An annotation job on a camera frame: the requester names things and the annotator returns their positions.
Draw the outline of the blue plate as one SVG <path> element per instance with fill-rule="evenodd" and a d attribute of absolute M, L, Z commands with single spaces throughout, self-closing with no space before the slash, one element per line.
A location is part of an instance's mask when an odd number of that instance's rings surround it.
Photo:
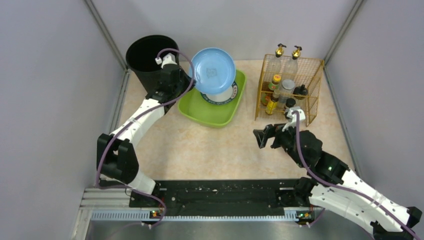
<path fill-rule="evenodd" d="M 218 95 L 226 91 L 236 77 L 233 58 L 223 49 L 208 47 L 197 52 L 191 59 L 194 87 L 203 94 Z"/>

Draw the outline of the small brown cap bottle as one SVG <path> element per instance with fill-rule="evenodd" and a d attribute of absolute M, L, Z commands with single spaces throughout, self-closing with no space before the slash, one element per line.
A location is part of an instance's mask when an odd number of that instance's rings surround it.
<path fill-rule="evenodd" d="M 272 115 L 274 113 L 275 108 L 278 105 L 280 98 L 280 93 L 278 91 L 274 91 L 270 96 L 266 105 L 265 113 L 267 115 Z"/>

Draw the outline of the small dark spice bottle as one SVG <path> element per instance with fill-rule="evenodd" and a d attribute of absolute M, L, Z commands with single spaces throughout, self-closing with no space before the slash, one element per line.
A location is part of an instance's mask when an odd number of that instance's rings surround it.
<path fill-rule="evenodd" d="M 294 98 L 288 98 L 284 105 L 284 110 L 288 110 L 296 105 L 296 100 Z"/>

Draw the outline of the white plate with green rim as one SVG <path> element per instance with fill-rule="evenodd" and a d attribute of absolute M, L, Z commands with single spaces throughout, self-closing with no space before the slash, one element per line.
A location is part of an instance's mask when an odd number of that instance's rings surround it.
<path fill-rule="evenodd" d="M 238 94 L 238 84 L 234 81 L 232 85 L 222 93 L 219 94 L 205 94 L 201 93 L 201 97 L 208 103 L 213 105 L 225 105 L 232 102 Z"/>

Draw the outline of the black lid jar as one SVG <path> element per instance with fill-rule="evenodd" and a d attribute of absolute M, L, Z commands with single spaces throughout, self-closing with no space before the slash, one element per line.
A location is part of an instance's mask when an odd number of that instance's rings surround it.
<path fill-rule="evenodd" d="M 309 90 L 306 88 L 305 84 L 302 84 L 300 86 L 295 87 L 292 94 L 295 99 L 303 100 L 308 96 Z"/>

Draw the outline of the clear glass bottle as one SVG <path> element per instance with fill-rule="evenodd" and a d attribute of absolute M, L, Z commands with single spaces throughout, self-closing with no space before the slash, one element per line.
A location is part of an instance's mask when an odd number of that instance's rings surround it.
<path fill-rule="evenodd" d="M 298 58 L 301 56 L 302 47 L 295 45 L 295 50 L 291 53 L 291 58 L 285 63 L 283 68 L 283 80 L 294 80 L 298 72 Z"/>

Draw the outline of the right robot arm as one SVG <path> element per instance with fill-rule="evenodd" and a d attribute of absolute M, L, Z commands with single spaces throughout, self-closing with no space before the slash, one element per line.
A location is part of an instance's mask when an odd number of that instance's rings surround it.
<path fill-rule="evenodd" d="M 253 134 L 260 148 L 273 138 L 271 148 L 282 148 L 299 167 L 306 169 L 308 176 L 298 179 L 293 187 L 299 205 L 331 211 L 357 224 L 375 240 L 418 239 L 413 227 L 420 222 L 422 211 L 389 200 L 347 164 L 324 151 L 322 141 L 312 132 L 269 124 Z"/>

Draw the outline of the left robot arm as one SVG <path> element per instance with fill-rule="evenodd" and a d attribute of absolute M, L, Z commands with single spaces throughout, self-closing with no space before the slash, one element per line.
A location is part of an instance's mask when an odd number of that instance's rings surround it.
<path fill-rule="evenodd" d="M 156 87 L 132 116 L 113 132 L 98 137 L 97 188 L 130 188 L 150 195 L 156 187 L 156 182 L 141 170 L 135 148 L 154 123 L 195 84 L 175 61 L 162 62 L 159 73 Z"/>

